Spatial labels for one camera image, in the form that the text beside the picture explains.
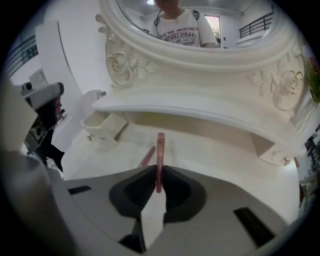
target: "white vanity table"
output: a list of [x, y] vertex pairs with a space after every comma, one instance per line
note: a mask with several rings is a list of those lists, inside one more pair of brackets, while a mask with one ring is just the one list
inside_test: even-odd
[[[62, 159], [64, 179], [137, 168], [162, 132], [166, 165], [231, 182], [292, 223], [299, 210], [292, 159], [306, 151], [309, 120], [299, 128], [291, 122], [304, 88], [304, 60], [290, 20], [276, 10], [268, 33], [248, 47], [192, 48], [144, 33], [116, 0], [99, 3], [114, 91], [92, 107], [128, 124], [117, 146], [90, 141], [83, 130]], [[154, 156], [149, 164], [155, 163]]]

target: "white shelf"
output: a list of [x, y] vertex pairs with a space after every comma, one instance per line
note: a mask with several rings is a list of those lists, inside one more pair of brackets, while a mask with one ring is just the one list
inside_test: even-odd
[[107, 95], [93, 108], [107, 112], [154, 112], [219, 122], [257, 134], [303, 155], [304, 141], [292, 123], [260, 104], [212, 93], [211, 90], [178, 86], [131, 88]]
[[[238, 185], [287, 223], [298, 216], [299, 183], [294, 161], [274, 166], [257, 157], [249, 132], [208, 120], [144, 113], [108, 149], [86, 139], [84, 130], [62, 158], [65, 180], [99, 177], [136, 168], [158, 132], [165, 133], [164, 163]], [[150, 165], [156, 163], [156, 155]]]

